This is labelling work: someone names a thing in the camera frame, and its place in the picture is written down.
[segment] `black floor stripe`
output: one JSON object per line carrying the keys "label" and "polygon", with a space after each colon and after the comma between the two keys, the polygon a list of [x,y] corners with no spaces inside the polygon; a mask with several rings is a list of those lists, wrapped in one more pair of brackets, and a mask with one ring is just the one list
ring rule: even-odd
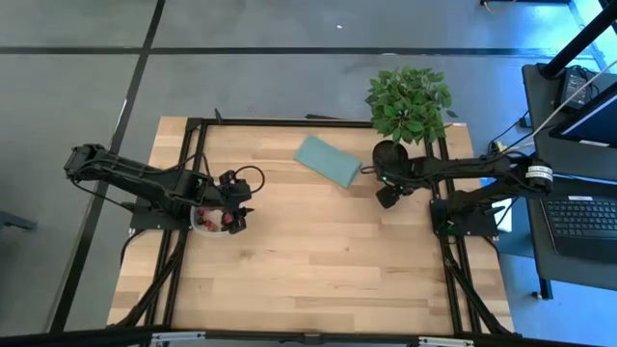
{"label": "black floor stripe", "polygon": [[[146,63],[148,62],[147,51],[151,47],[154,40],[154,35],[156,34],[156,29],[158,28],[158,24],[161,20],[161,15],[163,13],[164,7],[165,0],[158,0],[156,2],[156,8],[154,9],[152,21],[150,22],[148,33],[144,41],[142,54],[137,61],[137,65],[135,66],[135,71],[133,73],[133,77],[128,87],[128,92],[126,94],[125,104],[122,108],[121,116],[118,121],[118,125],[116,126],[116,132],[114,133],[110,145],[110,150],[115,153],[118,153],[118,151],[120,150],[122,139],[124,138],[124,133],[126,132],[126,126],[128,125],[130,114],[133,110],[133,105],[135,104],[137,91],[139,90],[139,85],[142,82],[142,77],[144,76]],[[105,196],[107,194],[107,189],[108,184],[103,182],[98,182],[95,187],[95,191],[102,196]],[[100,213],[103,207],[103,199],[99,197],[93,197],[91,202],[91,208],[88,210],[86,216],[84,217],[84,223],[80,232],[77,250],[71,260],[70,268],[67,274],[67,280],[65,281],[60,300],[58,301],[58,305],[56,307],[56,311],[51,322],[50,332],[52,333],[59,333],[65,329],[68,315],[70,314],[70,307],[75,298],[75,292],[77,291],[79,280],[81,279],[81,274],[84,270],[84,266],[86,265],[86,260],[88,258],[88,252],[90,251],[90,246],[93,242],[94,232],[96,231],[96,224],[98,223],[98,218],[100,217]]]}
{"label": "black floor stripe", "polygon": [[[430,55],[430,56],[502,56],[551,59],[559,49],[550,48],[412,48],[412,47],[154,47],[150,54],[324,54],[324,55]],[[593,59],[589,50],[580,58]]]}
{"label": "black floor stripe", "polygon": [[35,47],[35,46],[0,46],[0,54],[52,54],[52,55],[122,55],[142,54],[143,47]]}
{"label": "black floor stripe", "polygon": [[[144,47],[36,47],[0,46],[0,55],[429,55],[429,56],[491,56],[507,58],[551,59],[559,49],[554,48],[418,48],[418,47],[153,47],[154,37],[148,36]],[[579,59],[593,59],[593,50],[586,49]]]}

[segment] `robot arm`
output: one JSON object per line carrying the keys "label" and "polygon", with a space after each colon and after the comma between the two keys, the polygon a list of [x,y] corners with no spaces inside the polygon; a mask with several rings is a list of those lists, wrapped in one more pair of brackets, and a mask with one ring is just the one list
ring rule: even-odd
{"label": "robot arm", "polygon": [[473,205],[486,205],[512,197],[541,198],[552,190],[550,165],[539,158],[495,155],[473,159],[409,159],[407,150],[392,141],[373,149],[373,169],[386,187],[377,193],[385,208],[419,188],[430,188],[444,179],[492,177],[496,181],[472,192],[456,191],[448,198],[455,213]]}
{"label": "robot arm", "polygon": [[456,191],[447,200],[431,202],[434,228],[455,225],[455,232],[496,236],[493,215],[500,209],[493,202],[525,197],[541,198],[552,190],[552,169],[539,158],[496,154],[472,159],[441,160],[433,157],[408,158],[407,150],[392,141],[373,149],[373,169],[386,187],[377,199],[390,208],[400,196],[419,188],[431,188],[444,179],[492,177],[490,185],[471,192]]}
{"label": "robot arm", "polygon": [[184,170],[184,163],[166,170],[153,168],[111,153],[101,145],[83,145],[73,149],[65,164],[72,182],[100,180],[149,202],[149,206],[124,202],[135,213],[139,209],[188,220],[191,207],[221,209],[223,230],[236,233],[246,228],[245,216],[252,209],[240,207],[251,198],[251,188],[244,179],[228,171],[214,178],[204,173]]}

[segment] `black desk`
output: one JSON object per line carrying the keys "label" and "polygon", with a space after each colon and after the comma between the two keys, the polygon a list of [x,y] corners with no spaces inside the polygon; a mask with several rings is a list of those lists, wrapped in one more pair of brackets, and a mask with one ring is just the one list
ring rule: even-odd
{"label": "black desk", "polygon": [[[598,87],[602,90],[613,81],[599,78]],[[523,67],[523,81],[527,96],[527,105],[531,121],[536,128],[554,110],[551,104],[557,95],[558,81],[549,81],[540,76],[536,66]],[[550,138],[548,132],[541,132],[535,139],[536,151],[546,161],[552,164],[556,173],[577,174],[583,176],[595,176],[608,179],[606,174],[612,174],[617,180],[617,149],[592,147],[593,157],[586,158],[595,163],[580,165],[580,144]],[[591,183],[573,179],[556,178],[554,181],[554,193],[565,195],[611,195],[617,196],[617,187],[606,184]],[[541,285],[546,285],[545,280],[560,280],[570,283],[595,286],[599,288],[617,290],[617,265],[602,264],[583,259],[566,257],[555,252],[550,241],[549,228],[544,219],[540,202],[529,200],[527,202],[531,233],[533,235],[533,247],[536,259],[536,269],[541,279]]]}

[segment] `black keyboard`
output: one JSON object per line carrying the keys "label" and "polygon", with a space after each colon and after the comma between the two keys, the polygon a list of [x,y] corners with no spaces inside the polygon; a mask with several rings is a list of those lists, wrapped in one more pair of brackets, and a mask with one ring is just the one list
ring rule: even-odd
{"label": "black keyboard", "polygon": [[570,200],[560,197],[543,199],[542,204],[553,239],[617,239],[617,200]]}

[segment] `computer monitor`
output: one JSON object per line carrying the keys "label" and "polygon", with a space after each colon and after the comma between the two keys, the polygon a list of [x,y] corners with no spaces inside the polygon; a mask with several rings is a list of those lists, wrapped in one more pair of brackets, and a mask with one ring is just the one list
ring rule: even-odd
{"label": "computer monitor", "polygon": [[617,148],[617,82],[557,125],[550,135],[587,145]]}

